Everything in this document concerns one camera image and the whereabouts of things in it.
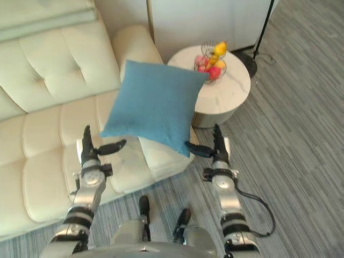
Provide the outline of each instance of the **cream leather sofa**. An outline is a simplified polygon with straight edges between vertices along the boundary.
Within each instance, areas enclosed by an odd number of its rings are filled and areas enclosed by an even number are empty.
[[[92,1],[0,2],[0,241],[59,221],[78,172],[76,141],[90,124],[95,146],[126,59],[161,63],[142,26],[113,48]],[[111,162],[102,203],[182,172],[189,159],[133,136]]]

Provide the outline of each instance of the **white side table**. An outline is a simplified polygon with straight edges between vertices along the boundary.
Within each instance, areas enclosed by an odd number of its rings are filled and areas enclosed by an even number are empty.
[[[196,55],[201,55],[200,46],[192,46],[177,52],[169,61],[169,66],[194,69]],[[228,120],[249,94],[251,80],[246,67],[232,53],[224,57],[226,73],[212,84],[201,88],[192,119],[192,126],[210,128]]]

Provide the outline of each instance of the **wire basket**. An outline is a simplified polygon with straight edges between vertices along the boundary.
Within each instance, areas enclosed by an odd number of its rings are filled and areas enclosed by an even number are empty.
[[[201,46],[200,46],[200,49],[202,51],[202,54],[204,56],[206,56],[207,58],[211,58],[214,54],[213,52],[213,49],[214,49],[214,46],[216,46],[217,42],[214,42],[214,41],[208,41],[206,43],[203,43]],[[226,53],[222,56],[219,56],[220,59],[223,59],[225,57]]]
[[[202,45],[201,45],[201,51],[202,51],[202,56],[203,57],[205,57],[205,58],[207,58],[208,60],[210,60],[211,58],[213,58],[213,56],[214,56],[214,52],[213,52],[213,49],[214,49],[214,46],[216,45],[217,43],[215,43],[215,42],[211,42],[211,41],[209,41],[209,42],[206,42],[206,43],[203,43]],[[217,61],[219,61],[219,60],[222,60],[223,61],[223,63],[224,63],[224,67],[223,68],[221,68],[221,74],[216,78],[216,79],[209,79],[209,80],[207,80],[205,83],[206,84],[213,84],[216,80],[218,80],[218,79],[220,79],[225,73],[226,73],[226,70],[227,70],[227,64],[226,64],[226,62],[223,60],[223,58],[225,57],[225,55],[226,54],[224,54],[224,55],[222,55],[222,56],[219,56],[218,57],[218,59],[217,59]],[[195,71],[199,71],[199,64],[198,63],[194,63],[194,70]]]

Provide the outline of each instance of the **floor lamp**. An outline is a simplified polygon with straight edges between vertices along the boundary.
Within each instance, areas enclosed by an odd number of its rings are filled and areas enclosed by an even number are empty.
[[[233,54],[237,58],[239,58],[240,61],[245,65],[246,69],[248,70],[249,77],[251,77],[251,78],[256,74],[257,69],[258,69],[257,63],[255,61],[255,58],[256,58],[256,56],[258,54],[258,49],[259,49],[260,43],[262,41],[262,38],[264,36],[264,32],[265,32],[265,29],[267,27],[267,24],[268,24],[269,17],[270,17],[271,11],[273,9],[273,6],[274,6],[274,0],[271,0],[270,6],[269,6],[269,10],[268,10],[268,13],[267,13],[267,16],[265,18],[264,25],[263,25],[262,33],[259,36],[259,40],[258,40],[256,49],[253,52],[253,57],[250,57],[249,55],[244,54],[243,52],[236,52],[236,51],[233,52]]]

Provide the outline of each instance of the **throw pillow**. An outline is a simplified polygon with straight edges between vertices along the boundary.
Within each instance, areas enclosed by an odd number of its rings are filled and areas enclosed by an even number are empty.
[[[207,73],[126,61],[125,77],[101,137],[133,135],[190,156],[194,108]]]

